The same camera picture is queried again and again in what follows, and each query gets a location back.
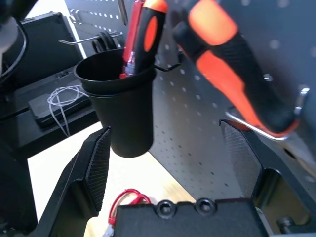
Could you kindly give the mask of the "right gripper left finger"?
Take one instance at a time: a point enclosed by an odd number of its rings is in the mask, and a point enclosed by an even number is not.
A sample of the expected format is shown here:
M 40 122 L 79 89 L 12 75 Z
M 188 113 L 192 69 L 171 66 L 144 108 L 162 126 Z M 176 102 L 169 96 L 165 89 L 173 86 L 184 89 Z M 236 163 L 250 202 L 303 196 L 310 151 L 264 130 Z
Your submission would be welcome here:
M 82 237 L 102 209 L 108 177 L 111 130 L 83 142 L 64 168 L 37 226 L 39 237 Z

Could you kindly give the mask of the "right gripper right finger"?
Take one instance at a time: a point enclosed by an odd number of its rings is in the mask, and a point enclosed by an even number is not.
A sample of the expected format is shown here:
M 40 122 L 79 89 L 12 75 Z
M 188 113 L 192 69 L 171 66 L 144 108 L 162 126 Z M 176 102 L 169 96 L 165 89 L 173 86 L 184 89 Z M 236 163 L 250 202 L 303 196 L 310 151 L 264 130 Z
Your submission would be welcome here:
M 283 159 L 242 125 L 222 119 L 220 127 L 243 196 L 252 198 L 268 220 L 315 222 L 315 200 Z

